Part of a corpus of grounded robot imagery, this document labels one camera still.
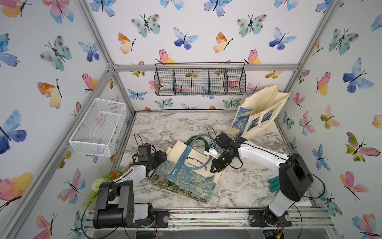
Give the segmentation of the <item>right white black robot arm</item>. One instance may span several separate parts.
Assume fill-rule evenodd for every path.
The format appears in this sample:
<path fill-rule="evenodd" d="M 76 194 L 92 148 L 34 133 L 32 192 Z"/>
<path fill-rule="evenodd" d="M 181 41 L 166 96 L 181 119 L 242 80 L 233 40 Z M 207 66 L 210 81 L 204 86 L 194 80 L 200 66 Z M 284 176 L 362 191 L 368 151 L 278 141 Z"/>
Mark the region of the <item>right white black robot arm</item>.
<path fill-rule="evenodd" d="M 215 136 L 214 142 L 222 152 L 211 161 L 211 173 L 223 176 L 223 184 L 228 192 L 249 189 L 246 185 L 250 176 L 240 176 L 233 171 L 224 172 L 237 158 L 240 162 L 249 160 L 276 173 L 270 183 L 276 189 L 276 195 L 269 205 L 254 211 L 252 226 L 266 227 L 287 224 L 288 209 L 305 197 L 316 178 L 307 168 L 303 158 L 293 153 L 279 154 L 259 147 L 243 137 L 231 139 L 225 133 Z"/>

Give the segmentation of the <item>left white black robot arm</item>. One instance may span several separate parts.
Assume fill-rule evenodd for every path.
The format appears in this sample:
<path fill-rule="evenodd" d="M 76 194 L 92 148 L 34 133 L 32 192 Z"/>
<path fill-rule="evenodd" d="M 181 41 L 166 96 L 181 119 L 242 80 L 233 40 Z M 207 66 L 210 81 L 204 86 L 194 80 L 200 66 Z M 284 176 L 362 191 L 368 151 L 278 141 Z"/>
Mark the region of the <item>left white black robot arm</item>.
<path fill-rule="evenodd" d="M 93 228 L 110 229 L 103 236 L 111 236 L 118 229 L 136 229 L 135 238 L 154 239 L 162 219 L 168 213 L 156 213 L 151 203 L 135 203 L 134 189 L 144 179 L 150 179 L 167 159 L 167 154 L 149 143 L 140 143 L 132 156 L 129 169 L 108 182 L 103 182 L 92 198 L 95 203 Z"/>

